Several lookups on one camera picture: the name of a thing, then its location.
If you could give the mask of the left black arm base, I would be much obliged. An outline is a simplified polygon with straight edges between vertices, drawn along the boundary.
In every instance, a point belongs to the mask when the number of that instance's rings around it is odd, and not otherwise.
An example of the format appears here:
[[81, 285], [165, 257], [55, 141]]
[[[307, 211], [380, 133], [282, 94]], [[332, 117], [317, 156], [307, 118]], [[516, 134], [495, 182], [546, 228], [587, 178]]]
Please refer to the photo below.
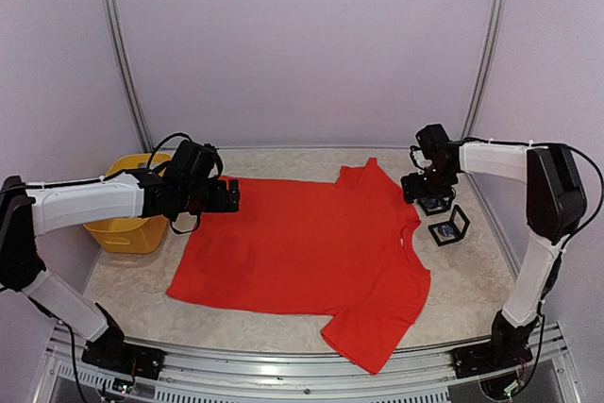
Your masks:
[[82, 360], [90, 365], [129, 375], [132, 378], [159, 379], [165, 352], [161, 349], [128, 343], [123, 331], [112, 321], [95, 341], [86, 342]]

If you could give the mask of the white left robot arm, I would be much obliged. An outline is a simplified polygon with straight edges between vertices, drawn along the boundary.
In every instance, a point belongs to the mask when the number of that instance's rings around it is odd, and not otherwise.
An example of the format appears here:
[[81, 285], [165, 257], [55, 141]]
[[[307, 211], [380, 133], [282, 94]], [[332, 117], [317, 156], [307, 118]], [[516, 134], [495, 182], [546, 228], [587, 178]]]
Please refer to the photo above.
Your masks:
[[161, 216], [174, 222], [182, 213], [234, 213], [239, 182], [221, 178], [222, 163], [190, 167], [168, 160], [154, 168], [52, 184], [26, 184], [10, 177], [1, 189], [1, 287], [23, 293], [77, 332], [89, 352], [114, 370], [126, 368], [132, 350], [110, 314], [50, 271], [37, 250], [38, 237], [64, 227], [115, 218]]

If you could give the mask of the red t-shirt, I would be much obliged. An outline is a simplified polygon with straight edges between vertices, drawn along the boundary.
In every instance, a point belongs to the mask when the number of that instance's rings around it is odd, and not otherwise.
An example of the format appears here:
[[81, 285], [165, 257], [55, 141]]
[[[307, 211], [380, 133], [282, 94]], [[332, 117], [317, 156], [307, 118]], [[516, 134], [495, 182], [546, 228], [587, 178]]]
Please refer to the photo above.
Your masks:
[[167, 294], [216, 309], [320, 315], [324, 342], [370, 374], [428, 300], [402, 189], [369, 159], [333, 182], [240, 180], [237, 212], [202, 216]]

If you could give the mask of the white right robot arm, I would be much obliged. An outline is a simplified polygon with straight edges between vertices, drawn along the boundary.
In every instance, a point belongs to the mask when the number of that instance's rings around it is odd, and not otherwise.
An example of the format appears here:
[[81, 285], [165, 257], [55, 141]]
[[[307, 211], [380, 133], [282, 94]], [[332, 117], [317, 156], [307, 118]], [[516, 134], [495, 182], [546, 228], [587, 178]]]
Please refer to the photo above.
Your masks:
[[425, 212], [445, 212], [460, 174], [498, 176], [526, 186], [528, 245], [512, 293], [492, 324], [482, 358], [505, 367], [528, 345], [545, 297], [555, 285], [568, 243], [592, 221], [574, 157], [565, 143], [520, 143], [464, 138], [451, 140], [439, 125], [416, 135], [410, 149], [416, 172], [403, 176], [406, 203]]

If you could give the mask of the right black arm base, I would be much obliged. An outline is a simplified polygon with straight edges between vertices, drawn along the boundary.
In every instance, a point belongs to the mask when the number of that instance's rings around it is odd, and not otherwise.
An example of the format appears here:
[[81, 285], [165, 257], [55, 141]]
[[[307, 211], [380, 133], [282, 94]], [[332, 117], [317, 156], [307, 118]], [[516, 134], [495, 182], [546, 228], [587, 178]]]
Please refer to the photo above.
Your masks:
[[470, 378], [520, 365], [533, 359], [529, 336], [537, 318], [514, 327], [499, 311], [491, 326], [490, 339], [481, 344], [454, 348], [451, 358], [456, 378]]

